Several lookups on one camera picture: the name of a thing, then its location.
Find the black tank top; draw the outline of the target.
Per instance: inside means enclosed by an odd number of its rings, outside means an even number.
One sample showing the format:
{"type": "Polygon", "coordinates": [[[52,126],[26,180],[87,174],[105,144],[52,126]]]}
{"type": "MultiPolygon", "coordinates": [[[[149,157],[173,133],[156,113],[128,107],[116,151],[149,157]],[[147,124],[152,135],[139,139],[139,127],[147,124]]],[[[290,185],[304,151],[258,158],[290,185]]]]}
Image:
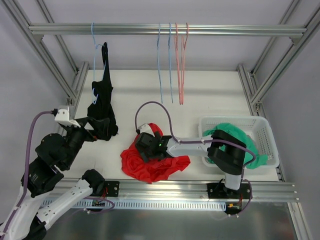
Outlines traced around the black tank top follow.
{"type": "Polygon", "coordinates": [[[118,134],[119,128],[117,126],[115,113],[113,111],[113,107],[111,104],[113,86],[111,82],[110,68],[109,68],[108,44],[106,42],[104,42],[101,47],[101,54],[102,54],[102,62],[103,62],[102,80],[97,82],[92,82],[91,84],[91,88],[95,88],[94,93],[95,94],[98,93],[99,97],[96,105],[91,103],[91,105],[87,108],[87,116],[95,120],[102,120],[102,119],[109,118],[110,122],[108,127],[108,133],[111,138],[118,134]]]}

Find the blue hanger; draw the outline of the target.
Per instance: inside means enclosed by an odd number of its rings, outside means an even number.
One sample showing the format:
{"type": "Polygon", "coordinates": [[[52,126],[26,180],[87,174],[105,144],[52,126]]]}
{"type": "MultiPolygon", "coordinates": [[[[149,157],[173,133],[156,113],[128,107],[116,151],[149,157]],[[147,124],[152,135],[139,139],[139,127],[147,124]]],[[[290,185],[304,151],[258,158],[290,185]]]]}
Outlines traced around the blue hanger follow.
{"type": "Polygon", "coordinates": [[[160,101],[161,101],[161,104],[163,104],[163,84],[162,84],[161,66],[160,66],[160,36],[161,36],[161,24],[158,23],[158,33],[157,33],[157,39],[156,39],[157,73],[158,73],[159,88],[160,88],[160,101]]]}
{"type": "Polygon", "coordinates": [[[171,103],[174,103],[174,94],[173,94],[173,80],[172,80],[172,51],[171,51],[171,36],[172,36],[172,24],[169,23],[169,34],[168,34],[168,65],[169,65],[169,84],[170,84],[170,98],[171,103]]]}
{"type": "MultiPolygon", "coordinates": [[[[96,57],[97,57],[97,54],[98,54],[98,50],[99,50],[99,47],[102,47],[103,45],[100,44],[100,43],[97,43],[96,41],[96,37],[95,37],[95,32],[94,32],[94,27],[95,27],[95,23],[92,22],[91,23],[91,36],[92,36],[92,40],[93,40],[93,44],[94,44],[94,57],[93,57],[93,79],[92,79],[92,82],[97,82],[97,79],[96,79],[96,57]]],[[[97,104],[97,101],[98,101],[98,98],[99,98],[99,94],[98,93],[95,93],[95,87],[92,88],[92,103],[94,105],[97,104]]]]}

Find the red tank top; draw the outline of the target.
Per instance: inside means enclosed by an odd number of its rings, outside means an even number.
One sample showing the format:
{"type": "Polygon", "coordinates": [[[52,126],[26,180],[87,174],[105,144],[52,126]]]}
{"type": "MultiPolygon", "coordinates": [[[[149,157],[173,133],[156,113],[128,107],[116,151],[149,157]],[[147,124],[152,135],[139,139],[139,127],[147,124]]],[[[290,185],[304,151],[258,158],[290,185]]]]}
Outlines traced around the red tank top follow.
{"type": "Polygon", "coordinates": [[[135,142],[120,154],[122,171],[141,182],[152,184],[153,182],[166,181],[169,176],[177,171],[185,170],[191,163],[188,156],[152,159],[145,163],[140,156],[135,142]]]}

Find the pink hanger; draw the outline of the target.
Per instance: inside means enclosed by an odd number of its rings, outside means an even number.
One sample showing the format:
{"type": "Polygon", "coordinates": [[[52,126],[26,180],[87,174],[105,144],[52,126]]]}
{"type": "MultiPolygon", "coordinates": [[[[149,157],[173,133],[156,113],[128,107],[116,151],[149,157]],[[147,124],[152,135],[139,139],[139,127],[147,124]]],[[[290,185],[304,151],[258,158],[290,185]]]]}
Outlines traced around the pink hanger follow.
{"type": "Polygon", "coordinates": [[[181,105],[184,104],[184,87],[185,87],[185,65],[186,65],[186,48],[189,37],[189,23],[186,23],[186,35],[181,36],[181,105]]]}
{"type": "Polygon", "coordinates": [[[179,99],[179,104],[181,105],[182,93],[181,93],[181,72],[180,72],[178,38],[179,38],[178,24],[175,23],[174,49],[175,49],[175,60],[176,60],[176,67],[177,67],[178,99],[179,99]]]}

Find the green tank top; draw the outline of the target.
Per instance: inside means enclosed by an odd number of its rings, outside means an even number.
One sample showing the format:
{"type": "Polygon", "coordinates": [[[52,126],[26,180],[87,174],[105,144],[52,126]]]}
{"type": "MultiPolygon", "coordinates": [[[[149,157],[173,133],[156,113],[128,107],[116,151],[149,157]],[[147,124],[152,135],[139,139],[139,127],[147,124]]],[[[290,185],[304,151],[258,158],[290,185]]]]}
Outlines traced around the green tank top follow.
{"type": "Polygon", "coordinates": [[[204,137],[211,136],[216,130],[222,130],[232,137],[236,138],[237,140],[243,142],[246,145],[246,148],[255,154],[255,161],[249,163],[246,168],[253,170],[258,167],[267,165],[268,156],[266,154],[259,154],[258,148],[256,147],[254,141],[243,130],[231,123],[220,123],[214,128],[204,131],[202,135],[204,137]]]}

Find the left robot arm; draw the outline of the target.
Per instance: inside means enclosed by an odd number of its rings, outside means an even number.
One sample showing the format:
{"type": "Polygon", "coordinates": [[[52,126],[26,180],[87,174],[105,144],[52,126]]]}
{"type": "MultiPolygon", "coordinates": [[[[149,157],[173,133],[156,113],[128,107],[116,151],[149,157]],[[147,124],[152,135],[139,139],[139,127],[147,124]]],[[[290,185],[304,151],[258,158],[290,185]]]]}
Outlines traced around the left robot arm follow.
{"type": "Polygon", "coordinates": [[[77,183],[53,203],[41,208],[42,202],[71,168],[84,142],[105,138],[109,118],[92,117],[55,121],[66,130],[46,135],[35,149],[34,161],[26,159],[18,198],[8,218],[0,226],[2,240],[41,240],[66,211],[89,196],[101,196],[105,179],[96,170],[86,170],[77,183]]]}

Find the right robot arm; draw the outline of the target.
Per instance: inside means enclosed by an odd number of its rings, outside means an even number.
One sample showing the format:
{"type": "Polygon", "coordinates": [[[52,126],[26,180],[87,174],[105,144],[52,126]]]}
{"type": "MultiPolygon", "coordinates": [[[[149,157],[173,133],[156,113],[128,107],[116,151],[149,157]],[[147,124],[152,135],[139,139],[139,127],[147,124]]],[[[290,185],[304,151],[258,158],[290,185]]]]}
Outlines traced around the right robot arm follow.
{"type": "Polygon", "coordinates": [[[223,186],[218,186],[213,192],[228,199],[241,196],[246,153],[252,156],[252,161],[256,159],[245,143],[223,130],[215,130],[212,135],[199,138],[176,138],[140,129],[137,130],[135,147],[145,163],[183,156],[212,160],[224,172],[223,186]]]}

